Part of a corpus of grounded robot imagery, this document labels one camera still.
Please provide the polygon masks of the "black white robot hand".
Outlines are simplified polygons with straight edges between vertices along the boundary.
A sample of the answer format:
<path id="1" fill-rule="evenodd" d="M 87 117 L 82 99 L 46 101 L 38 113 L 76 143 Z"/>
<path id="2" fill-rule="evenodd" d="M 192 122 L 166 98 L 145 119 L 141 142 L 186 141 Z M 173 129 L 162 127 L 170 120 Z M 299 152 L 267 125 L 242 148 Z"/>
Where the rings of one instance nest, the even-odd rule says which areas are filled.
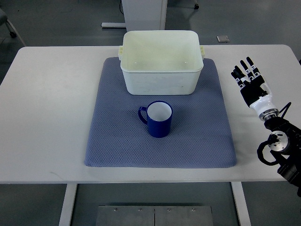
<path id="1" fill-rule="evenodd" d="M 240 88 L 246 105 L 253 109 L 261 121 L 277 117 L 279 110 L 272 102 L 272 92 L 250 57 L 240 61 L 244 72 L 236 65 L 231 72 Z"/>

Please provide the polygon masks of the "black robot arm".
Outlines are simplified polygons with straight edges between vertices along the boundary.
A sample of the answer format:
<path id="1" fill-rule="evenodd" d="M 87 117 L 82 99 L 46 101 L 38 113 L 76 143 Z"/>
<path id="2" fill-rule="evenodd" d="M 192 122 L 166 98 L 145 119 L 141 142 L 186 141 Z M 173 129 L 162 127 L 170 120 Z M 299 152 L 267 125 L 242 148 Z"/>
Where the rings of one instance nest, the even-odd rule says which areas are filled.
<path id="1" fill-rule="evenodd" d="M 258 159 L 268 165 L 279 165 L 277 173 L 290 184 L 298 187 L 301 195 L 301 130 L 282 117 L 273 117 L 264 122 L 271 131 L 268 139 L 257 149 Z M 268 146 L 274 161 L 264 158 L 263 150 Z"/>

